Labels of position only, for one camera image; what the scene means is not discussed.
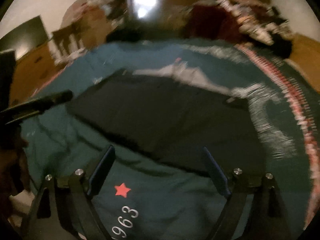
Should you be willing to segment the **black garment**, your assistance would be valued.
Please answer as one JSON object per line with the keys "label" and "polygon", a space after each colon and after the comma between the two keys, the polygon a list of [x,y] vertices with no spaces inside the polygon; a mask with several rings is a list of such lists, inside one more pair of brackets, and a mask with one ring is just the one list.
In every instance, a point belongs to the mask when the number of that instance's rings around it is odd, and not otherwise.
{"label": "black garment", "polygon": [[67,111],[112,143],[200,176],[208,174],[204,150],[226,173],[266,171],[246,99],[168,77],[116,72],[68,103]]}

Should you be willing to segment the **grey shirt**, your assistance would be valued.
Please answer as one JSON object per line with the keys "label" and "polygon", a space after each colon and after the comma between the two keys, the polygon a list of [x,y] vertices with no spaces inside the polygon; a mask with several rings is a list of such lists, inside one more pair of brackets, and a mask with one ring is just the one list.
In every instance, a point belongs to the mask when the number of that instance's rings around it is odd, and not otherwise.
{"label": "grey shirt", "polygon": [[185,63],[175,63],[159,69],[138,69],[133,75],[168,77],[185,85],[233,96],[229,88],[214,84],[199,67],[187,67]]}

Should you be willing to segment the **pile of mixed clothes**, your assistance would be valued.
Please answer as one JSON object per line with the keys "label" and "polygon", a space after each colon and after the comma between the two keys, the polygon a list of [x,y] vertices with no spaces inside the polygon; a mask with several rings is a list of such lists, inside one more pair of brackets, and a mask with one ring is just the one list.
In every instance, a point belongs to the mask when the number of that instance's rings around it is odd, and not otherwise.
{"label": "pile of mixed clothes", "polygon": [[260,0],[217,0],[239,25],[239,32],[257,47],[287,59],[292,53],[294,32],[276,7]]}

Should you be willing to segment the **wooden dresser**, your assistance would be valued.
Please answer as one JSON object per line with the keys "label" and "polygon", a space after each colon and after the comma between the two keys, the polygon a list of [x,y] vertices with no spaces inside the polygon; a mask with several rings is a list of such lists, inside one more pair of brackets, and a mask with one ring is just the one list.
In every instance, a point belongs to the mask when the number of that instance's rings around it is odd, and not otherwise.
{"label": "wooden dresser", "polygon": [[17,61],[10,87],[9,105],[27,101],[65,66],[64,63],[55,64],[48,42],[29,51]]}

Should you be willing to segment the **dark teal patterned bedspread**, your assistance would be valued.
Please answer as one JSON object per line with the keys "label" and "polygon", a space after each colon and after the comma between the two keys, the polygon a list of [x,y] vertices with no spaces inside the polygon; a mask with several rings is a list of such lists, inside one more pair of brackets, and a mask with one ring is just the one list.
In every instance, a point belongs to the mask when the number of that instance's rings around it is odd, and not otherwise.
{"label": "dark teal patterned bedspread", "polygon": [[[285,60],[221,41],[172,40],[104,44],[63,70],[39,96],[64,90],[73,100],[116,72],[185,63],[246,99],[278,184],[292,239],[319,239],[319,94]],[[158,163],[108,141],[56,106],[22,124],[28,165],[38,191],[47,175],[70,176],[108,145],[116,159],[92,199],[111,239],[207,239],[225,203],[210,175]]]}

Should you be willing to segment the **television screen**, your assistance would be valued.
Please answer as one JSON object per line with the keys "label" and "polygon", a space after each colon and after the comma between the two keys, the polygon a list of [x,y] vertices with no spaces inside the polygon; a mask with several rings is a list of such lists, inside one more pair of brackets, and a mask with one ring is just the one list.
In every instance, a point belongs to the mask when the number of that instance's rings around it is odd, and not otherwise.
{"label": "television screen", "polygon": [[36,16],[1,38],[1,51],[14,50],[16,59],[20,59],[49,40],[41,16]]}

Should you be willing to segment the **dark wooden chair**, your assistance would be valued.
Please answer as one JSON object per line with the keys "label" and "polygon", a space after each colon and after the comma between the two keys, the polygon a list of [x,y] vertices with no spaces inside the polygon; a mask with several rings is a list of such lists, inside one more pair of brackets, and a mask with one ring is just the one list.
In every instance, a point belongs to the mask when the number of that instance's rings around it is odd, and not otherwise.
{"label": "dark wooden chair", "polygon": [[65,52],[68,56],[71,55],[71,36],[74,37],[76,46],[78,49],[81,48],[80,40],[81,40],[81,28],[76,23],[72,23],[64,28],[52,32],[52,39],[61,53]]}

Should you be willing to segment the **wooden headboard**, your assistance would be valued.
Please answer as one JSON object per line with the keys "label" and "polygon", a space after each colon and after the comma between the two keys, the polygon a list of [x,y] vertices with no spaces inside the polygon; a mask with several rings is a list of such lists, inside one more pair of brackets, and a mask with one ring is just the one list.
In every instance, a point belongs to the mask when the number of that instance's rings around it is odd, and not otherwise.
{"label": "wooden headboard", "polygon": [[319,42],[302,34],[295,33],[292,52],[285,61],[300,73],[307,83],[319,93],[320,53]]}

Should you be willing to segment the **dark red chair back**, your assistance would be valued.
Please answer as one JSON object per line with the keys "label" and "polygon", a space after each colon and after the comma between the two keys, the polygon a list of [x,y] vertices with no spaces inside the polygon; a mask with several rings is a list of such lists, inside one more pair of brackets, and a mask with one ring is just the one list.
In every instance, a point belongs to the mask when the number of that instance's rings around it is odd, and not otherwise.
{"label": "dark red chair back", "polygon": [[242,41],[236,18],[219,5],[194,5],[182,29],[185,38],[199,37],[208,40]]}

